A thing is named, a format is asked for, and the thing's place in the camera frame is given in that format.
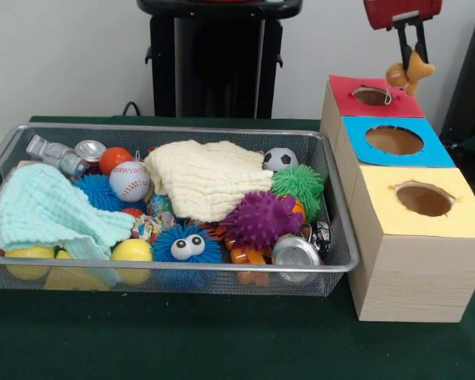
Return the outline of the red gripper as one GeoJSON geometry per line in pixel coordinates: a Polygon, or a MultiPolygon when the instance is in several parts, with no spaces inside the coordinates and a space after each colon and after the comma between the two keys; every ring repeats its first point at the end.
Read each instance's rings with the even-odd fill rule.
{"type": "Polygon", "coordinates": [[[426,64],[429,64],[428,51],[424,33],[424,21],[439,15],[442,9],[442,0],[364,0],[363,5],[370,26],[373,30],[397,30],[402,66],[409,68],[412,49],[407,42],[405,28],[412,24],[415,18],[417,42],[416,53],[426,64]]]}

